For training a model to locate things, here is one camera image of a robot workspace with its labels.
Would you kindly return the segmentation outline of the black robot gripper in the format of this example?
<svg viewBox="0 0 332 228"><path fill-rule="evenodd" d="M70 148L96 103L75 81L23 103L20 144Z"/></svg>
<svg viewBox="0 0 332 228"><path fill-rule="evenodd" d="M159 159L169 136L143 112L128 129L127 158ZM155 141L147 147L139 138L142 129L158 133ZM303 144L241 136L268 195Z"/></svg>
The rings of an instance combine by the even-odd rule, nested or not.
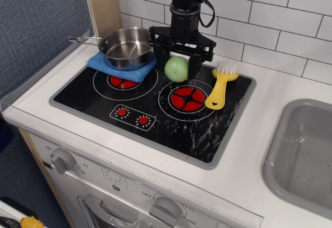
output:
<svg viewBox="0 0 332 228"><path fill-rule="evenodd" d="M184 10L178 4L170 5L171 26L149 28L149 44L153 46L157 67L164 71L170 52L190 56L188 79L195 79L204 61L211 61L216 42L203 36L199 30L201 4L194 4Z"/></svg>

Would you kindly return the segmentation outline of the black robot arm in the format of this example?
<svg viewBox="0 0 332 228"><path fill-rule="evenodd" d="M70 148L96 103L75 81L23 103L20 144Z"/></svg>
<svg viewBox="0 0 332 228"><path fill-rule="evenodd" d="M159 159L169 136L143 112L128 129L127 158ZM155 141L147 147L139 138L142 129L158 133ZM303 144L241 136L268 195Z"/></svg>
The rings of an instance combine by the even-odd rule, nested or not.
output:
<svg viewBox="0 0 332 228"><path fill-rule="evenodd" d="M172 0L171 26L149 28L149 43L160 71L165 71L171 52L189 57L189 79L195 79L203 62L213 59L216 42L199 32L199 25L203 24L200 16L202 3L213 8L208 0Z"/></svg>

